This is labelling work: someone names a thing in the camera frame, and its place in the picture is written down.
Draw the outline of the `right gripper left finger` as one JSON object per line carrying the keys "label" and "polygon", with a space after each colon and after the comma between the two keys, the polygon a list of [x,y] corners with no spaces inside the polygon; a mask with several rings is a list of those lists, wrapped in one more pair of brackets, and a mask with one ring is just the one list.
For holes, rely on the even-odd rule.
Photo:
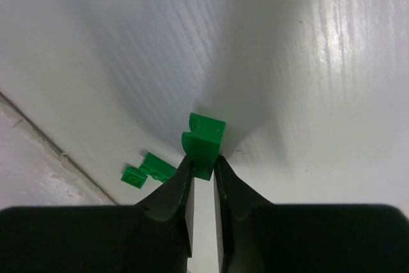
{"label": "right gripper left finger", "polygon": [[2,272],[186,272],[192,256],[194,167],[134,205],[1,211]]}

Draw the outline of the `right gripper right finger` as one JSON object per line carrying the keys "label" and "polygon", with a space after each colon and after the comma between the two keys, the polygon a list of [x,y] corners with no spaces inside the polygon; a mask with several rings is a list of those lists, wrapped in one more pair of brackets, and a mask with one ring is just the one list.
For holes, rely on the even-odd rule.
{"label": "right gripper right finger", "polygon": [[408,219],[395,207],[278,205],[224,157],[214,175],[221,272],[408,271]]}

